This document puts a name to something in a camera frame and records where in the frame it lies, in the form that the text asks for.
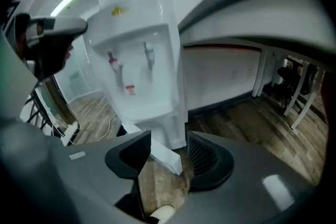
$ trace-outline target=chair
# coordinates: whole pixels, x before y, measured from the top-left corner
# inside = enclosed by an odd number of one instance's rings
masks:
[[[287,58],[290,62],[293,63],[293,68],[289,69],[287,67],[281,67],[278,69],[278,74],[284,79],[284,95],[285,95],[285,106],[284,106],[284,111],[287,108],[287,101],[288,99],[292,98],[294,95],[294,92],[299,84],[301,75],[298,74],[298,68],[303,67],[303,65],[293,59]],[[314,82],[314,77],[318,71],[318,68],[313,65],[309,64],[305,80],[303,81],[302,88],[300,90],[300,93],[302,95],[309,94],[311,92],[313,82]]]

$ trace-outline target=floor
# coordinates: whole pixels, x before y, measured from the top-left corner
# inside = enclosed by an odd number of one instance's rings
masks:
[[[76,100],[70,106],[81,125],[75,143],[97,141],[106,134],[114,112],[101,93]],[[186,131],[211,133],[261,145],[316,185],[323,168],[327,126],[309,110],[294,133],[290,125],[298,116],[299,108],[294,106],[285,117],[281,114],[282,106],[281,98],[263,93],[260,98],[248,98],[229,108],[190,119]],[[119,126],[120,121],[115,117],[103,139],[114,138]],[[182,159],[184,172],[181,176],[171,174],[151,158],[140,173],[140,192],[146,215],[166,204],[179,208],[187,198],[193,177],[192,164],[186,148],[176,152]]]

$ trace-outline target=ceiling light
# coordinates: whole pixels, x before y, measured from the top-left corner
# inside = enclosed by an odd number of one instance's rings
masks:
[[[61,12],[61,10],[68,5],[72,0],[62,0],[61,3],[57,5],[57,7],[50,13],[51,17],[55,17],[57,14]]]

